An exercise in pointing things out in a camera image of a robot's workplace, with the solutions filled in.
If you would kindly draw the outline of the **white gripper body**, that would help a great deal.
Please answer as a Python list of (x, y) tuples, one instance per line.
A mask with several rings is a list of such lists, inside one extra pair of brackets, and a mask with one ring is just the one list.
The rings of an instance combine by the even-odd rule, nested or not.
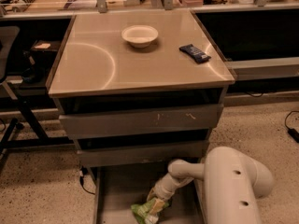
[(153, 188), (154, 195), (163, 201), (168, 201), (172, 198), (177, 189), (183, 188), (191, 182), (191, 177), (175, 178), (170, 174), (166, 174), (156, 182)]

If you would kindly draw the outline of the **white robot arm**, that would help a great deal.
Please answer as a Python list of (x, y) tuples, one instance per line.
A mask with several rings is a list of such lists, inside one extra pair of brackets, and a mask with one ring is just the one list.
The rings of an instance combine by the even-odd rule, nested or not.
[(265, 165), (231, 147), (212, 149), (202, 163), (171, 161), (149, 193), (149, 213), (157, 215), (177, 189), (194, 180), (204, 182), (206, 224), (262, 224), (256, 200), (271, 193), (274, 178)]

